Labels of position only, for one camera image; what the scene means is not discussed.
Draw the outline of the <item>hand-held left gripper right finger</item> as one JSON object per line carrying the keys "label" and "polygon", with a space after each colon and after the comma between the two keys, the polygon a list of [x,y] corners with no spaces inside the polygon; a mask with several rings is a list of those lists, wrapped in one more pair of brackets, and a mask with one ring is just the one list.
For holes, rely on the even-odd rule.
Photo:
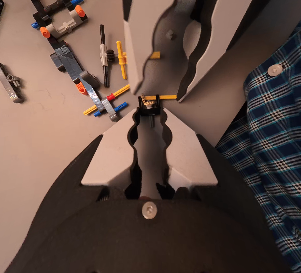
{"label": "hand-held left gripper right finger", "polygon": [[218,181],[196,132],[168,109],[161,110],[165,143],[163,181],[174,191],[196,186],[216,186]]}

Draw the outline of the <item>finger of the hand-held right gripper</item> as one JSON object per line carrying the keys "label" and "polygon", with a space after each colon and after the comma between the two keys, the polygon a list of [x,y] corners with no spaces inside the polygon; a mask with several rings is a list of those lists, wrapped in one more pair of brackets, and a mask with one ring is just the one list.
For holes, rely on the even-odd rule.
{"label": "finger of the hand-held right gripper", "polygon": [[226,53],[252,0],[195,0],[183,36],[188,60],[177,101],[182,102]]}
{"label": "finger of the hand-held right gripper", "polygon": [[144,79],[146,61],[153,53],[155,27],[174,0],[123,0],[127,79],[136,94]]}

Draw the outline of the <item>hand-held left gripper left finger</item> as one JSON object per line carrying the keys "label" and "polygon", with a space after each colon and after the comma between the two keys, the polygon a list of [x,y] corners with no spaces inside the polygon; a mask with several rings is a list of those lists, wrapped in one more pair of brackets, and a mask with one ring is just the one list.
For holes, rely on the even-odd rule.
{"label": "hand-held left gripper left finger", "polygon": [[142,171],[134,147],[139,123],[137,107],[103,134],[82,185],[117,187],[125,194],[141,194]]}

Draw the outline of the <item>black lego frame with gear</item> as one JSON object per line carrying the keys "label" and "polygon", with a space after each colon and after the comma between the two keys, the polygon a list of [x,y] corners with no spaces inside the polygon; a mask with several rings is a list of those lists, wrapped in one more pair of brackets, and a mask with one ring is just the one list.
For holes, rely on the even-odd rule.
{"label": "black lego frame with gear", "polygon": [[143,101],[141,96],[138,97],[139,102],[139,113],[142,117],[148,117],[150,122],[150,127],[154,127],[154,117],[155,115],[160,115],[161,107],[160,107],[160,99],[159,95],[156,95],[156,100]]}

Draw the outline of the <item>yellow lego axle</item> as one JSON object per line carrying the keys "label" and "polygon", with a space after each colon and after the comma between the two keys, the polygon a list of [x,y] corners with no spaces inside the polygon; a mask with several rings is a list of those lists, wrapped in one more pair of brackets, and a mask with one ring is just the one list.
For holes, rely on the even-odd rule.
{"label": "yellow lego axle", "polygon": [[[152,101],[156,100],[157,96],[152,95],[152,96],[146,96],[145,95],[145,100]],[[175,100],[177,99],[177,95],[159,95],[160,100]]]}

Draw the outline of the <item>black axle lego gear assembly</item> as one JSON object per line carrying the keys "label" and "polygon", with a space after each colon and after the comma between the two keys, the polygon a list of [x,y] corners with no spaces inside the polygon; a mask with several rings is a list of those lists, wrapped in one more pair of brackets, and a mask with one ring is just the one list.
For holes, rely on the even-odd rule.
{"label": "black axle lego gear assembly", "polygon": [[100,24],[100,60],[103,68],[103,80],[104,87],[109,87],[109,78],[108,78],[108,62],[115,61],[117,57],[119,60],[119,65],[121,67],[122,78],[127,79],[126,73],[126,65],[127,65],[127,55],[126,52],[123,51],[121,41],[116,42],[118,53],[115,54],[114,50],[107,49],[106,41],[105,41],[105,30],[104,25]]}

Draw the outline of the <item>black lego chassis assembly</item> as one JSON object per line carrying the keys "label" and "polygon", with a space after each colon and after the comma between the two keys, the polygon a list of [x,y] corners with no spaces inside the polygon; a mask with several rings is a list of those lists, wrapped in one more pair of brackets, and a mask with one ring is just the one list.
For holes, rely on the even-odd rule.
{"label": "black lego chassis assembly", "polygon": [[[111,101],[115,99],[118,94],[126,91],[126,89],[121,89],[118,93],[101,98],[96,92],[96,89],[100,86],[97,78],[82,69],[72,50],[64,40],[58,41],[61,36],[71,33],[76,27],[88,20],[87,15],[80,6],[83,0],[57,0],[46,7],[43,6],[40,0],[31,0],[31,2],[36,8],[36,13],[33,14],[36,22],[32,24],[32,27],[39,29],[43,37],[48,40],[53,48],[54,53],[52,53],[50,57],[56,68],[59,71],[67,72],[78,91],[83,95],[90,96],[94,103],[94,107],[87,110],[84,115],[88,115],[97,110],[94,114],[94,116],[97,117],[103,111],[107,111],[110,120],[117,122],[119,118],[116,112],[126,107],[127,103],[123,103],[114,108]],[[71,20],[64,22],[61,27],[56,28],[52,23],[51,16],[64,8],[69,10]]]}

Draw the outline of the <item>grey lego beam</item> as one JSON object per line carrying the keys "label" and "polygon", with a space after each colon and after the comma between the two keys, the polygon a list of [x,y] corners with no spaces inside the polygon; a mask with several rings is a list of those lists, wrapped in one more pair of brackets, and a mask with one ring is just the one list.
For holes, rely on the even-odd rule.
{"label": "grey lego beam", "polygon": [[2,63],[0,64],[0,82],[3,85],[4,89],[6,90],[7,94],[9,95],[9,98],[11,99],[12,102],[14,103],[23,103],[25,101],[25,98],[21,94],[20,88],[15,88],[13,84],[11,84],[6,76],[8,74],[11,74],[5,65]]}

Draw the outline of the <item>small grey lego connector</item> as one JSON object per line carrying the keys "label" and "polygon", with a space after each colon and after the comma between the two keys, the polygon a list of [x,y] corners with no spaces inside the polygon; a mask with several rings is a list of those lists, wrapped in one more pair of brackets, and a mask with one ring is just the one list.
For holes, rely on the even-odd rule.
{"label": "small grey lego connector", "polygon": [[21,87],[21,79],[20,78],[18,78],[18,77],[15,77],[14,75],[11,75],[11,74],[8,74],[7,76],[6,76],[6,78],[7,78],[7,80],[11,83],[11,84],[13,84],[13,86],[15,87],[15,88],[19,88],[19,87]]}

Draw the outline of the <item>person's plaid shirt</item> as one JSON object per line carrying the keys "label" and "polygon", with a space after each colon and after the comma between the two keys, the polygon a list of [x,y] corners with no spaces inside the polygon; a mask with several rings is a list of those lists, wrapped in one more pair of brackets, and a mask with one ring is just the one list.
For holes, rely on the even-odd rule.
{"label": "person's plaid shirt", "polygon": [[246,113],[216,149],[259,203],[291,272],[301,272],[301,22],[243,84]]}

